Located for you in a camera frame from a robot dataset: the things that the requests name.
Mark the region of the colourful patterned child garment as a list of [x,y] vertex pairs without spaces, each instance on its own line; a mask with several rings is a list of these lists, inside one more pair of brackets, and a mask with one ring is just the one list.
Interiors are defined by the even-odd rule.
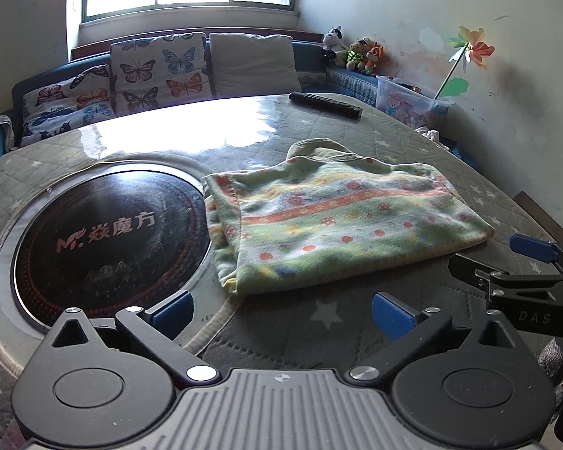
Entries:
[[452,254],[494,229],[427,163],[383,163],[329,139],[281,163],[202,180],[218,280],[231,295],[307,288]]

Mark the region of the grey quilted star table cover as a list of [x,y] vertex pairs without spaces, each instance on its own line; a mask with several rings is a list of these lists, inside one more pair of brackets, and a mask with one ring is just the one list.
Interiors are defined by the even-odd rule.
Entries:
[[376,165],[436,168],[490,225],[472,258],[514,273],[552,273],[509,249],[516,234],[546,238],[532,216],[462,160],[372,107],[350,121],[285,96],[243,97],[67,131],[0,157],[0,449],[22,443],[11,391],[44,331],[71,305],[110,317],[190,291],[195,316],[181,343],[225,368],[265,369],[344,369],[379,350],[385,338],[370,313],[376,291],[446,307],[461,321],[478,314],[481,292],[452,278],[446,257],[335,281],[347,246],[370,261],[389,234],[423,218],[394,215],[382,199],[328,208],[322,184],[305,179],[273,201],[289,219],[259,226],[239,219],[220,233],[239,242],[242,262],[265,271],[254,295],[221,286],[202,179],[270,169],[290,149],[310,156],[330,142]]

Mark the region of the black round induction cooktop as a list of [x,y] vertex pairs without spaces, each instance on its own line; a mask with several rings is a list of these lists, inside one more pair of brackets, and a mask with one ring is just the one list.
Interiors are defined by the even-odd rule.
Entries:
[[164,163],[89,166],[41,190],[0,248],[0,310],[47,331],[64,309],[110,317],[190,288],[209,247],[199,179]]

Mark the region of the clear plastic storage box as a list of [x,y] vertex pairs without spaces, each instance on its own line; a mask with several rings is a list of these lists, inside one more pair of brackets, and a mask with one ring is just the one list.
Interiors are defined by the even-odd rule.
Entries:
[[453,101],[433,99],[417,93],[407,81],[378,76],[375,107],[412,129],[434,128],[447,117]]

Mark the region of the black remote control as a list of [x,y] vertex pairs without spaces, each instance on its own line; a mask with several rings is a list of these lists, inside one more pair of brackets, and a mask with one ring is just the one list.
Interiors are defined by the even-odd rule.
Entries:
[[289,93],[288,98],[294,104],[351,120],[359,120],[363,112],[360,107],[349,105],[340,100],[329,99],[329,97],[319,96],[314,93],[292,91]]

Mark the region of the colourful paper pinwheel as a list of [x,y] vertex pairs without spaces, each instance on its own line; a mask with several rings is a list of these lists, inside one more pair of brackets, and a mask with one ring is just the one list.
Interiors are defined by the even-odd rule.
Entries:
[[444,91],[459,66],[463,67],[463,71],[466,71],[470,64],[474,64],[482,70],[487,69],[486,60],[494,54],[495,47],[487,44],[484,38],[485,30],[482,27],[478,27],[477,30],[470,30],[463,25],[459,26],[459,32],[455,37],[449,38],[449,46],[455,49],[455,52],[449,58],[452,67],[449,68],[449,72],[436,90],[434,95],[436,99]]

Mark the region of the left butterfly print cushion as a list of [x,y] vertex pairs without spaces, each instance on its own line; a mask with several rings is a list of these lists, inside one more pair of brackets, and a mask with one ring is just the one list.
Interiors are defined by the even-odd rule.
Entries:
[[21,145],[114,117],[110,66],[92,66],[73,77],[25,93]]

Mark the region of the upright butterfly print cushion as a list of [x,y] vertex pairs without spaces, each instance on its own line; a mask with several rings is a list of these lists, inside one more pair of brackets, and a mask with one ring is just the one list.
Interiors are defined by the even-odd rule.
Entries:
[[114,111],[126,116],[212,98],[206,35],[169,34],[110,46]]

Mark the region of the orange green plush toys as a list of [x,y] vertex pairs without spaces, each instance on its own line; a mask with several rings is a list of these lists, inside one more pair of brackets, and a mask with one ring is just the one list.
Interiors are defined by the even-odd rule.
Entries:
[[384,47],[370,37],[354,41],[347,51],[346,68],[368,76],[375,76],[384,56]]

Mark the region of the plain beige cushion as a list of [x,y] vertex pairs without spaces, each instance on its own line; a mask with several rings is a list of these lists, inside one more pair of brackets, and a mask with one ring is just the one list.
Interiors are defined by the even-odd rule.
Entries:
[[209,51],[217,98],[286,95],[301,90],[290,36],[212,33]]

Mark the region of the black white plush toy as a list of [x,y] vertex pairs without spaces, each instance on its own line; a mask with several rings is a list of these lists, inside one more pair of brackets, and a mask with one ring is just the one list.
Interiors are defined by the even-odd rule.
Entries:
[[322,38],[322,52],[328,61],[346,61],[348,46],[343,41],[343,30],[340,25],[333,27]]

